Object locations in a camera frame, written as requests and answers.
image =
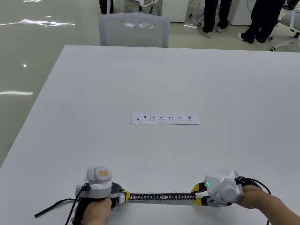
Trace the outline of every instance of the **chair backrest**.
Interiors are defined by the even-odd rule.
[[[101,15],[100,44],[104,46],[169,46],[170,21],[167,18],[139,13]]]
[[[290,27],[290,30],[300,32],[300,8],[296,8],[292,13],[284,15],[280,22]]]

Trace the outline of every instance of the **white cabinet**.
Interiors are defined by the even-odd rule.
[[[171,22],[185,22],[188,0],[161,0],[159,6],[161,15]]]
[[[250,25],[251,13],[256,0],[233,0],[228,15],[231,25]]]

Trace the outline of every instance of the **white device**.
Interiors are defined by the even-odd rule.
[[[231,25],[250,25],[256,0],[232,0],[228,21]]]
[[[185,22],[189,0],[161,0],[159,11],[161,16],[167,17],[171,22]]]
[[[243,195],[241,184],[236,184],[235,178],[239,177],[234,170],[222,169],[205,176],[204,184],[208,194],[219,203],[233,203]]]
[[[76,196],[85,183],[90,190],[81,192],[80,198],[106,198],[112,191],[112,172],[103,166],[90,167],[83,182],[76,185]]]

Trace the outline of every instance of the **human hand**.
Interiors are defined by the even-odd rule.
[[[86,208],[82,225],[105,225],[111,213],[112,201],[106,198],[100,202],[92,202]]]
[[[263,198],[268,195],[253,185],[243,187],[244,195],[237,201],[237,204],[247,209],[257,209]]]

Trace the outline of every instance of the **power strip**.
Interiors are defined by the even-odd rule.
[[[199,124],[199,118],[194,114],[147,114],[134,113],[131,116],[132,124]]]

